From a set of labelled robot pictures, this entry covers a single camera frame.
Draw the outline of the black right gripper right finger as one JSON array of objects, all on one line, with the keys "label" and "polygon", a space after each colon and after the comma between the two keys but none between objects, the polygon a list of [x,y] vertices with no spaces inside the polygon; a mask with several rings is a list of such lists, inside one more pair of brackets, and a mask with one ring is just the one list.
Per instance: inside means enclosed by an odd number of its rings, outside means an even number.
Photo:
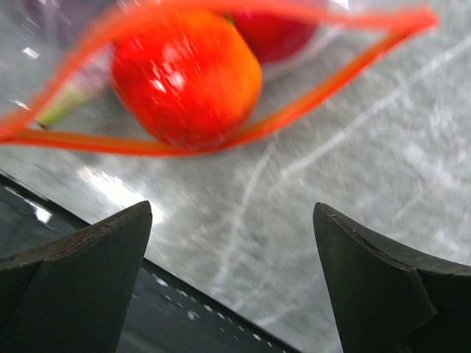
[{"label": "black right gripper right finger", "polygon": [[314,233],[344,352],[469,352],[470,267],[318,203]]}]

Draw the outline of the clear zip top bag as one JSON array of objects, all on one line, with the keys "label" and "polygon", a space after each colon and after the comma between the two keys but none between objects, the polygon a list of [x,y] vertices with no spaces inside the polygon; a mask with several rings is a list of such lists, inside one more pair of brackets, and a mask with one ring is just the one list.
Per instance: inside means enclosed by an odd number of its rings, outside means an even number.
[{"label": "clear zip top bag", "polygon": [[[114,1],[70,48],[63,49],[35,23],[27,8],[30,2],[1,3],[1,144],[139,157],[212,154],[267,138],[439,22],[423,1]],[[319,25],[308,45],[293,57],[265,65],[258,61],[263,74],[258,103],[223,144],[183,149],[156,139],[121,103],[111,72],[109,87],[96,99],[49,129],[37,125],[36,118],[69,77],[102,47],[110,44],[114,50],[115,40],[142,26],[198,10],[226,19],[226,13],[247,11]]]}]

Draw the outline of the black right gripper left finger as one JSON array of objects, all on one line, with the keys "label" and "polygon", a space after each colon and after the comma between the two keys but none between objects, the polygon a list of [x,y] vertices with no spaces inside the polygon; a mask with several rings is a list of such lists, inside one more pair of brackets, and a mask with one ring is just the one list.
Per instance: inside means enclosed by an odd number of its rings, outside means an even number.
[{"label": "black right gripper left finger", "polygon": [[1,259],[1,351],[115,352],[151,227],[139,202]]}]

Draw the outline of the orange fake tomato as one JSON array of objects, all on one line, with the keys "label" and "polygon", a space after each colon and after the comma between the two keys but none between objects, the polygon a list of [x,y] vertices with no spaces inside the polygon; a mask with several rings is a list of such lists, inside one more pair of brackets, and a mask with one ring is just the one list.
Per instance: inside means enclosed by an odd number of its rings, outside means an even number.
[{"label": "orange fake tomato", "polygon": [[175,13],[115,40],[111,84],[150,135],[170,146],[223,144],[249,119],[263,74],[223,16]]}]

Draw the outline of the red fake pomegranate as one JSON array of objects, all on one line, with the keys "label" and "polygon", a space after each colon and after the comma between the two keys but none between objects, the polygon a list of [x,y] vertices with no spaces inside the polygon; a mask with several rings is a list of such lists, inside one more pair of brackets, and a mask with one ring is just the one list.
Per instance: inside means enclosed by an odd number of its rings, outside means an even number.
[{"label": "red fake pomegranate", "polygon": [[262,64],[273,64],[302,51],[316,34],[318,24],[253,12],[225,14]]}]

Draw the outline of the purple fake eggplant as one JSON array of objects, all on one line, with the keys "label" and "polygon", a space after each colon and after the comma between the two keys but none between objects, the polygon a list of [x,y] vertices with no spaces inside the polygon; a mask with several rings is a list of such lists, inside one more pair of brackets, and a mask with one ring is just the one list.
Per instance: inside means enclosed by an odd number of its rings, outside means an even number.
[{"label": "purple fake eggplant", "polygon": [[[47,36],[68,49],[91,21],[113,4],[114,1],[31,1],[27,8]],[[112,46],[107,44],[77,69],[36,118],[37,125],[49,129],[72,110],[100,96],[110,84],[112,53]]]}]

